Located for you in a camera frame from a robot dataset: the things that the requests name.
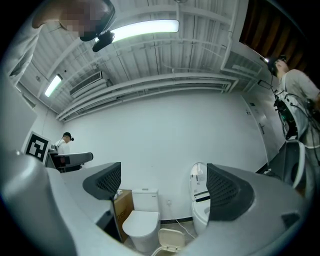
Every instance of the white shirt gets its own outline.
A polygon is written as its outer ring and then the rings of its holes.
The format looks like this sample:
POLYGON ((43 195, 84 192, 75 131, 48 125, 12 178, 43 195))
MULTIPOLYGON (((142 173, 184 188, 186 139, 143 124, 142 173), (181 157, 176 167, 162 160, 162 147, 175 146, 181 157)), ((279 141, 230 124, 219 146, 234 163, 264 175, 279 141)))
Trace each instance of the white shirt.
POLYGON ((3 58, 4 71, 13 86, 16 86, 30 64, 39 38, 41 27, 33 28, 32 21, 36 12, 24 23, 10 43, 3 58))
POLYGON ((64 139, 58 140, 54 145, 58 148, 59 155, 70 154, 69 145, 64 139))

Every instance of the door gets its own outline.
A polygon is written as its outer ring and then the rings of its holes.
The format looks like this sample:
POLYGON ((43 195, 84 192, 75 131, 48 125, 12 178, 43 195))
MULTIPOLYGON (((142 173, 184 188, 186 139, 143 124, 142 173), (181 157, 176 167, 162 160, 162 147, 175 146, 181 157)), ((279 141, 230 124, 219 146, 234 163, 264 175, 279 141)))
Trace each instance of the door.
POLYGON ((270 161, 279 153, 276 134, 257 98, 252 95, 243 95, 242 98, 250 109, 257 127, 261 132, 268 163, 270 163, 270 161))

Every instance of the white cable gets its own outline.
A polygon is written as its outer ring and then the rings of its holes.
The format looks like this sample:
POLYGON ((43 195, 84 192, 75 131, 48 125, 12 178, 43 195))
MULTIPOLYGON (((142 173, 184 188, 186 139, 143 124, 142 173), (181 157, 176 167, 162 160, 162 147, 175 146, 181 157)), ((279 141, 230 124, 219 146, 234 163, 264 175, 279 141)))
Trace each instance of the white cable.
MULTIPOLYGON (((168 206, 169 206, 170 215, 171 215, 171 217, 172 217, 172 212, 171 212, 170 204, 169 204, 168 206)), ((178 222, 178 224, 179 224, 183 229, 185 229, 185 231, 186 231, 191 237, 193 237, 193 239, 196 239, 192 234, 190 234, 190 233, 188 232, 188 230, 187 230, 184 226, 182 226, 182 225, 179 223, 179 221, 178 221, 176 218, 174 218, 174 219, 176 220, 176 222, 178 222)))

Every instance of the cardboard box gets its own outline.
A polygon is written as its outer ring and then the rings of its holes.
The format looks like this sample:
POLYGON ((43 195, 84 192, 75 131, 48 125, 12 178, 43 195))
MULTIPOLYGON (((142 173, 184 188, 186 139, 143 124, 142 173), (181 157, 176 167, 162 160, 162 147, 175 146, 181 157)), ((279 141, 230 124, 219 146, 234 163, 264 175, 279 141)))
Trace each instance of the cardboard box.
POLYGON ((134 210, 134 201, 132 199, 131 190, 122 190, 122 194, 114 201, 114 210, 118 229, 122 238, 122 242, 124 243, 128 238, 128 235, 122 229, 122 224, 134 210))

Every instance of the fluorescent light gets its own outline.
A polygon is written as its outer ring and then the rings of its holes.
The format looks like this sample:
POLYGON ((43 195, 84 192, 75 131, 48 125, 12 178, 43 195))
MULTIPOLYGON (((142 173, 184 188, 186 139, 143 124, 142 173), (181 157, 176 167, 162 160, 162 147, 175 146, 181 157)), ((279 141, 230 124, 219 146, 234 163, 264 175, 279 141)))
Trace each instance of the fluorescent light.
POLYGON ((53 93, 53 91, 57 88, 57 86, 61 83, 62 81, 62 77, 57 74, 55 76, 55 78, 52 80, 52 82, 50 83, 48 89, 46 89, 45 91, 45 96, 50 97, 50 95, 53 93))
POLYGON ((112 30, 115 34, 113 43, 125 38, 150 33, 178 32, 179 21, 174 19, 149 20, 122 26, 112 30))

